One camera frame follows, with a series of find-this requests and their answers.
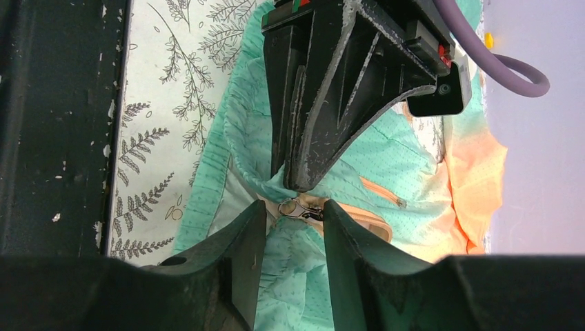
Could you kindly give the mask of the mint and orange zip jacket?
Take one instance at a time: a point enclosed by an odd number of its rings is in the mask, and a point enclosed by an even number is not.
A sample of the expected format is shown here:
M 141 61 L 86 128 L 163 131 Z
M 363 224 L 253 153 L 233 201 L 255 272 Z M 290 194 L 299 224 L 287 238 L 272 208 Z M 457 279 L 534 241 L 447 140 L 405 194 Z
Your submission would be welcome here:
M 272 133 L 260 23 L 271 9 L 271 3 L 263 3 L 248 20 L 174 251 L 194 246 L 262 199 L 268 236 L 255 329 L 332 330 L 323 230 L 276 210 L 294 192 L 270 174 Z M 507 149 L 488 128 L 483 84 L 482 74 L 476 74 L 466 109 L 444 118 L 441 161 L 419 142 L 416 121 L 399 104 L 367 128 L 301 201 L 334 199 L 372 229 L 391 230 L 393 245 L 427 262 L 484 253 L 492 215 L 502 205 Z

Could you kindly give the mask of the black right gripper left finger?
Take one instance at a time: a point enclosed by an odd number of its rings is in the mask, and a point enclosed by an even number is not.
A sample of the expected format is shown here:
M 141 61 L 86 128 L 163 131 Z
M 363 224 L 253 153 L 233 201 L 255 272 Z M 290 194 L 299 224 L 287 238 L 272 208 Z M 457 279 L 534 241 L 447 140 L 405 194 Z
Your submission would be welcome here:
M 251 330 L 266 207 L 159 265 L 94 257 L 2 257 L 2 330 Z

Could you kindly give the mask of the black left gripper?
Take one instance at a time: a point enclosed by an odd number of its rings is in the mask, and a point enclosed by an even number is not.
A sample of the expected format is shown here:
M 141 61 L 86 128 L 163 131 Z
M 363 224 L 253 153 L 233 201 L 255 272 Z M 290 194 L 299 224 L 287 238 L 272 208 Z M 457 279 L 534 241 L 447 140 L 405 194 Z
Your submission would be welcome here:
M 317 186 L 351 143 L 387 108 L 432 94 L 450 74 L 455 41 L 434 1 L 276 1 L 262 17 L 264 34 L 284 26 L 312 31 L 301 100 L 299 179 Z

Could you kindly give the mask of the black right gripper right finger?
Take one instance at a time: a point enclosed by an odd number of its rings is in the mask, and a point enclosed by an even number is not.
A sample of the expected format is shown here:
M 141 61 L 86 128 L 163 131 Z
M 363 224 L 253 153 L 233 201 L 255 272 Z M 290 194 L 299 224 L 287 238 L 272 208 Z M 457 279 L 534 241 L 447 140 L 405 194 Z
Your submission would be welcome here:
M 418 259 L 324 208 L 336 330 L 583 330 L 582 255 Z

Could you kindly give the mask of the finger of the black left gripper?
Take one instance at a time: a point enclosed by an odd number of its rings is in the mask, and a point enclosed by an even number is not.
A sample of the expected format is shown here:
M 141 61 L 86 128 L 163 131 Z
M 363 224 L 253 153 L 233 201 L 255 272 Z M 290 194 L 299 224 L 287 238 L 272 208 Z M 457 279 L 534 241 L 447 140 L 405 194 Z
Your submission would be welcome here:
M 288 24 L 267 31 L 264 59 L 272 117 L 271 174 L 285 166 L 288 179 L 299 179 L 301 162 L 301 100 L 308 80 L 312 28 Z

